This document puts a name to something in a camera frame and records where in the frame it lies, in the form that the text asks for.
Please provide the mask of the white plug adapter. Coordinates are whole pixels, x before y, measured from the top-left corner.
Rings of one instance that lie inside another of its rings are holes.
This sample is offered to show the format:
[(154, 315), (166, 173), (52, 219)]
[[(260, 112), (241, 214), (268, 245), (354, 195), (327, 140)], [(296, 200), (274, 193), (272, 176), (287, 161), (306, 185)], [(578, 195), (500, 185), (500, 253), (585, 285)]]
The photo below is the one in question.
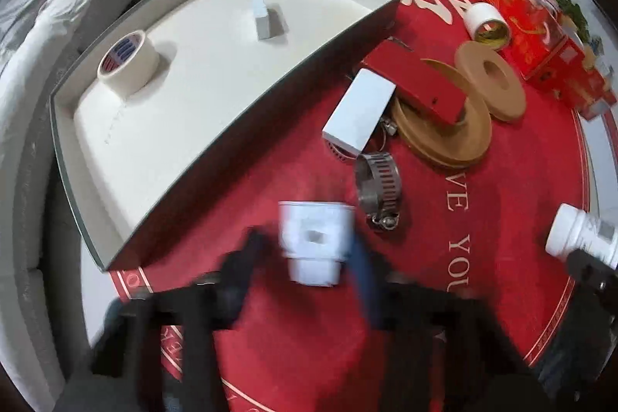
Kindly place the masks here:
[(306, 287), (340, 282), (354, 235), (354, 208), (337, 202), (283, 201), (278, 233), (290, 279)]

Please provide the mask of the white pill bottle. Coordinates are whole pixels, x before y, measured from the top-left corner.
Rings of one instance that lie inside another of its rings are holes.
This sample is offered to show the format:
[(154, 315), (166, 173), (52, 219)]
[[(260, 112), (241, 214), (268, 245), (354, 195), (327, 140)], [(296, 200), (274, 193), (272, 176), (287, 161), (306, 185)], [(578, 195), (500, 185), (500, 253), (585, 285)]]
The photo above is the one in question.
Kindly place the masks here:
[(569, 204), (559, 206), (546, 242), (546, 252), (566, 261), (581, 250), (617, 269), (617, 227)]

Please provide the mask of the small wooden disc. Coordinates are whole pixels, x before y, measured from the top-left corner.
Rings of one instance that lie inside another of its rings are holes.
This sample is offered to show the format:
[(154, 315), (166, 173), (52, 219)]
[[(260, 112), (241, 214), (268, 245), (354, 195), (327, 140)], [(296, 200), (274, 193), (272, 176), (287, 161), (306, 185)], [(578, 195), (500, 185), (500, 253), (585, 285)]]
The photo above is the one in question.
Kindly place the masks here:
[(457, 49), (455, 64), (481, 94), (494, 118), (515, 122), (523, 117), (527, 102), (520, 78), (496, 51), (468, 41)]

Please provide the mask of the red round tablecloth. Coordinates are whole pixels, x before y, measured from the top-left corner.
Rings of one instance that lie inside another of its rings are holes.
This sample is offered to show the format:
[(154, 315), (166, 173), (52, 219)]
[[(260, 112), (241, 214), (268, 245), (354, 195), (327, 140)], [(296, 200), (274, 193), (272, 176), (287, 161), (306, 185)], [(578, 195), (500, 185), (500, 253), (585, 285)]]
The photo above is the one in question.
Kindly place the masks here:
[[(212, 270), (248, 226), (273, 226), (283, 200), (353, 203), (352, 167), (321, 136), (346, 84), (341, 75), (329, 78), (286, 121), (256, 133), (214, 202), (196, 192), (160, 259), (112, 274), (118, 295), (177, 288)], [(468, 170), (437, 170), (392, 140), (403, 182), (400, 224), (384, 232), (360, 220), (357, 228), (424, 285), (485, 297), (525, 362), (539, 368), (575, 288), (547, 254), (546, 236), (560, 205), (589, 204), (589, 167), (577, 115), (534, 87), (526, 97), (523, 118), (493, 123), (487, 154)], [(276, 255), (256, 275), (237, 327), (217, 338), (236, 411), (373, 411), (384, 342), (363, 320), (349, 276), (334, 288), (305, 288)]]

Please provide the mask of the grey white shallow tray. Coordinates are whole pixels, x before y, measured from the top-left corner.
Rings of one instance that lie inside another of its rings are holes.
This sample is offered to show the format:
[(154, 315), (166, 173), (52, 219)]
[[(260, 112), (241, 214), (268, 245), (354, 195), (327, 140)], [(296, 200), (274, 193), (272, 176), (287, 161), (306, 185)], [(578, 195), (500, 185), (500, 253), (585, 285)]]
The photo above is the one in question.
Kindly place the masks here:
[[(372, 49), (400, 0), (265, 0), (285, 34), (260, 41), (250, 0), (143, 0), (80, 56), (50, 98), (69, 205), (104, 271), (148, 263), (194, 193), (221, 179), (260, 122)], [(110, 47), (144, 30), (159, 53), (127, 99), (96, 77)]]

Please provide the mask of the white rectangular box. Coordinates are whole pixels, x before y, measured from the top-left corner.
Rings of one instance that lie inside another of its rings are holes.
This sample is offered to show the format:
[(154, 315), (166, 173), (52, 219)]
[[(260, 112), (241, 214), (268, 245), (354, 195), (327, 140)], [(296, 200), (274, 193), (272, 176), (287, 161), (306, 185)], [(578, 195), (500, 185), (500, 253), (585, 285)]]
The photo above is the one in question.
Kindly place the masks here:
[(357, 158), (391, 101), (396, 85), (377, 73), (359, 70), (322, 130), (331, 144)]

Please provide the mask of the grey covered sofa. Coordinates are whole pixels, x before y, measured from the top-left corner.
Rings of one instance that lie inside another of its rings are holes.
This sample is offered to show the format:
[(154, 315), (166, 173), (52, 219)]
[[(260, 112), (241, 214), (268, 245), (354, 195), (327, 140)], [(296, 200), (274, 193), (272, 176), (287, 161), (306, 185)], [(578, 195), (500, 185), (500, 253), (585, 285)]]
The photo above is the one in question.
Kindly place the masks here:
[(48, 101), (64, 72), (132, 0), (42, 0), (1, 61), (1, 367), (36, 411), (65, 380), (39, 269), (53, 165)]

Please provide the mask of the red flip case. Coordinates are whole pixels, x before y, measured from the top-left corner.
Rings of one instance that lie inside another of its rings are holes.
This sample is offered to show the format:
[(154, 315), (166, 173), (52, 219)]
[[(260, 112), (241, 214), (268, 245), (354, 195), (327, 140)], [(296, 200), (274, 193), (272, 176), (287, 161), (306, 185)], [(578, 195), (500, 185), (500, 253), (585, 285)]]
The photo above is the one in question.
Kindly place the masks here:
[(440, 127), (463, 119), (466, 93), (402, 44), (384, 40), (362, 65), (394, 83), (398, 98)]

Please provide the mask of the cream masking tape roll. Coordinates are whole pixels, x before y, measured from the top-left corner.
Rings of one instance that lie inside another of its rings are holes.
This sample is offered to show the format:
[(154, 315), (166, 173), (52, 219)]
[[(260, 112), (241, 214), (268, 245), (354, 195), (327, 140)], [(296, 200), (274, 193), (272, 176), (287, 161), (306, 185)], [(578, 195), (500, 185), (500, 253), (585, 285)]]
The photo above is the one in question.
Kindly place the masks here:
[(97, 66), (97, 79), (115, 95), (127, 99), (143, 88), (159, 65), (159, 53), (144, 30), (116, 41)]

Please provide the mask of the small white block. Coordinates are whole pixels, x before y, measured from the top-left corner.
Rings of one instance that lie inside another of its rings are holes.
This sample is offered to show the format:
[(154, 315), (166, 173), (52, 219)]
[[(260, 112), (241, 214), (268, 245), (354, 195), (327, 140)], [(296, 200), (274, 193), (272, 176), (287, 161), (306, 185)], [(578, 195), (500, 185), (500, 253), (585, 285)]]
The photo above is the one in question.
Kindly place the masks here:
[(283, 19), (278, 11), (269, 7), (265, 0), (250, 0), (256, 36), (260, 41), (272, 39), (285, 34)]

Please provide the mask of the white double-sided tape roll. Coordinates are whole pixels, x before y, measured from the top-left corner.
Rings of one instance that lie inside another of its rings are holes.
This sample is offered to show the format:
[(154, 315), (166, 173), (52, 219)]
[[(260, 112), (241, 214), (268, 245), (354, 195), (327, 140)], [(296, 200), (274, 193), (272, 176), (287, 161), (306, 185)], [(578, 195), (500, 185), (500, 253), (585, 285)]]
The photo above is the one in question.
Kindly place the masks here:
[(495, 51), (504, 49), (510, 43), (511, 30), (492, 4), (471, 4), (464, 12), (463, 22), (472, 41)]

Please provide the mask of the red gift box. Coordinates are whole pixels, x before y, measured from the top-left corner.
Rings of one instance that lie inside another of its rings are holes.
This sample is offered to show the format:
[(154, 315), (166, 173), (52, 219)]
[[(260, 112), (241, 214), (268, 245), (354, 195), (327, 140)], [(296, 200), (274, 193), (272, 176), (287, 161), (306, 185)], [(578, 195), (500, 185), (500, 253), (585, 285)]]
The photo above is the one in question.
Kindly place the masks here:
[(507, 62), (532, 86), (591, 119), (617, 105), (596, 56), (554, 0), (479, 0), (491, 4), (510, 30)]

